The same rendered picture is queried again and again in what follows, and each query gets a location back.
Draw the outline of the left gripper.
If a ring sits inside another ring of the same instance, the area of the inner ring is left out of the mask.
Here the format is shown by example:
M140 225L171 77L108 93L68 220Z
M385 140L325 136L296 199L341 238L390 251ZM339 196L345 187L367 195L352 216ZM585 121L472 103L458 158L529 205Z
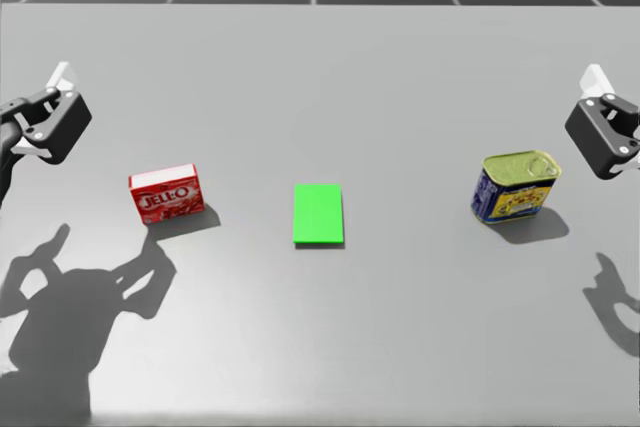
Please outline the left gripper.
M0 208L22 155L62 163L92 120L68 61L60 61L43 90L0 105Z

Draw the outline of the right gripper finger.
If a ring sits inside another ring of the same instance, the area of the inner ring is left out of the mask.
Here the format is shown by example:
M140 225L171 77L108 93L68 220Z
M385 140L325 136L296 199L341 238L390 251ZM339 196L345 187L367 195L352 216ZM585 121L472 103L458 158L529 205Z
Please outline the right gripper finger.
M565 129L592 172L611 180L640 170L640 106L616 94L598 64L588 65L579 85Z

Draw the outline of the green and blue rectangular can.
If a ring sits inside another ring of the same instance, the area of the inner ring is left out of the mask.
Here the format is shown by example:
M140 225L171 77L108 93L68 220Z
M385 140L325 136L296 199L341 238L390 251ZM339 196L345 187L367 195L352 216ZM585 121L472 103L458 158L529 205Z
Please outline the green and blue rectangular can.
M485 224L536 216L561 174L556 160L540 150L486 157L471 210Z

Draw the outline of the red and white carton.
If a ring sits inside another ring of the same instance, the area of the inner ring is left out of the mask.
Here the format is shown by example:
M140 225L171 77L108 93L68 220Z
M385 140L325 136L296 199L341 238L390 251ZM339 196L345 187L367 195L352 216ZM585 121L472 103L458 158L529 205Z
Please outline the red and white carton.
M144 225L205 210L198 172L193 163L131 175L128 187Z

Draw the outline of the green pad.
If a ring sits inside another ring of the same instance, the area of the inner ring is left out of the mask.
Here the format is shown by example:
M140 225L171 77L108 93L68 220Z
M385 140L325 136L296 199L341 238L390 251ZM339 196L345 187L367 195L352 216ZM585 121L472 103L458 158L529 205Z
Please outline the green pad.
M343 248L342 188L315 183L294 186L292 242L296 248Z

